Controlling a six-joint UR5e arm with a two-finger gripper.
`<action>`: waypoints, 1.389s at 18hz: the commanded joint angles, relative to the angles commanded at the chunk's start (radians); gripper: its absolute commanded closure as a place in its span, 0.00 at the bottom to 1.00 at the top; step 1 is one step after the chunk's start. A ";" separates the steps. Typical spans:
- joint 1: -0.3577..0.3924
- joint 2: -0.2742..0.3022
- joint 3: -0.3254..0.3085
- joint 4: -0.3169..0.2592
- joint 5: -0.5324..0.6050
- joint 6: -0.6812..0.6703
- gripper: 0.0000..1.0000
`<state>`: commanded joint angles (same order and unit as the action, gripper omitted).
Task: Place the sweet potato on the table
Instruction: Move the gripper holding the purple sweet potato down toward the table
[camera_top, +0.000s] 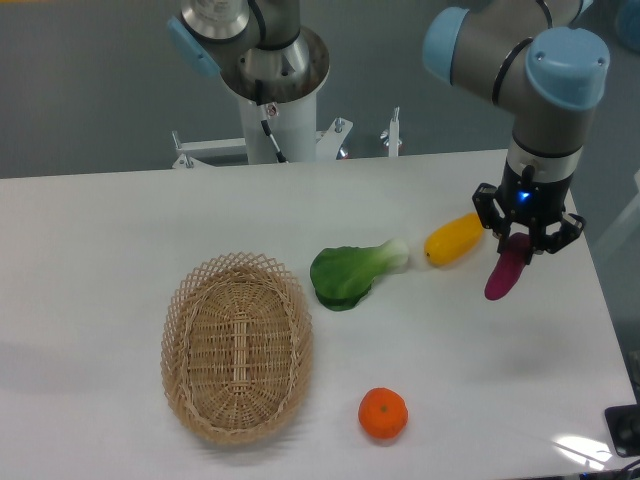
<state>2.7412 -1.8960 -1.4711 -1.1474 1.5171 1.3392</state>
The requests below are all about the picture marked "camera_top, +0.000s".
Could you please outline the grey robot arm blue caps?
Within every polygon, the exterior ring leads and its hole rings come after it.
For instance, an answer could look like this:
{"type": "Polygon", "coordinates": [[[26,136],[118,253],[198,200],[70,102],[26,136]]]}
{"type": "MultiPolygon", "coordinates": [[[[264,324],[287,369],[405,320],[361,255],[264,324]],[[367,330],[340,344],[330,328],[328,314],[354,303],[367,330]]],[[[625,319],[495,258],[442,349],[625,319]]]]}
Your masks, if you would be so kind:
{"type": "MultiPolygon", "coordinates": [[[[582,217],[565,198],[603,97],[609,50],[572,27],[584,1],[495,1],[450,7],[431,23],[422,60],[434,76],[514,117],[501,183],[473,203],[505,249],[526,228],[524,255],[553,254],[576,240],[582,217]]],[[[236,97],[251,163],[332,160],[340,142],[316,134],[316,95],[329,73],[322,39],[296,1],[185,1],[167,24],[176,50],[236,97]]]]}

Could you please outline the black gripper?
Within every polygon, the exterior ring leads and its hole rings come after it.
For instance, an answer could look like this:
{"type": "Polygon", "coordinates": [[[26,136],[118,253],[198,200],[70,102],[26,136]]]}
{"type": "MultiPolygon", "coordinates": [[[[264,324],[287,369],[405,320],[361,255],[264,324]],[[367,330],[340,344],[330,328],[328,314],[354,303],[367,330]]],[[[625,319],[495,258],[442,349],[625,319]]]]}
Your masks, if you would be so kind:
{"type": "Polygon", "coordinates": [[[528,227],[529,247],[525,264],[534,255],[555,254],[577,240],[586,220],[575,213],[565,212],[565,199],[573,175],[555,182],[531,181],[522,186],[522,178],[505,163],[499,187],[481,183],[472,201],[482,226],[497,239],[497,252],[502,253],[511,234],[511,224],[528,227]],[[548,234],[549,225],[559,228],[548,234]]]}

